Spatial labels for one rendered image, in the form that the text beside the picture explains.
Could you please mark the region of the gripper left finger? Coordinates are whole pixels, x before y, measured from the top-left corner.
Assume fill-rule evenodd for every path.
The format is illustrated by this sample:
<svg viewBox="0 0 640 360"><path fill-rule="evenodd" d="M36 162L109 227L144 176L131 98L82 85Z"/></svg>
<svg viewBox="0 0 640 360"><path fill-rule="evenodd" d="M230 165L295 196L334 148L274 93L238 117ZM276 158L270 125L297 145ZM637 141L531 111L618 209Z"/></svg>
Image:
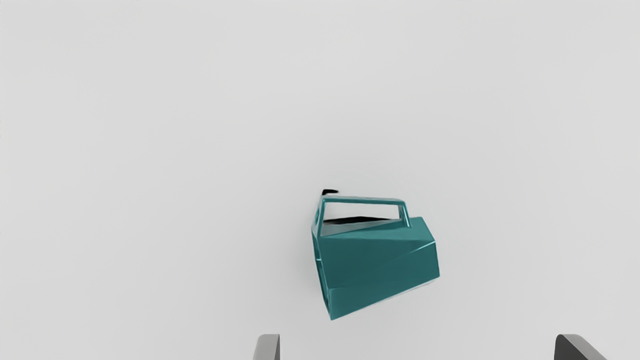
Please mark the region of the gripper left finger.
<svg viewBox="0 0 640 360"><path fill-rule="evenodd" d="M260 335L254 349L253 360L281 360L281 335L264 333Z"/></svg>

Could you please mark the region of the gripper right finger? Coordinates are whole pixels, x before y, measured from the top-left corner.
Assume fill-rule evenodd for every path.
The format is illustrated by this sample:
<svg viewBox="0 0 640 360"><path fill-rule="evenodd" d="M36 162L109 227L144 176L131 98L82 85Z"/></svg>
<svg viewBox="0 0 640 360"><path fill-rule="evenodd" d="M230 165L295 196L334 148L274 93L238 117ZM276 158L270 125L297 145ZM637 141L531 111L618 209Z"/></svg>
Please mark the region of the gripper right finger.
<svg viewBox="0 0 640 360"><path fill-rule="evenodd" d="M607 360L589 341L576 333L560 333L555 338L554 360Z"/></svg>

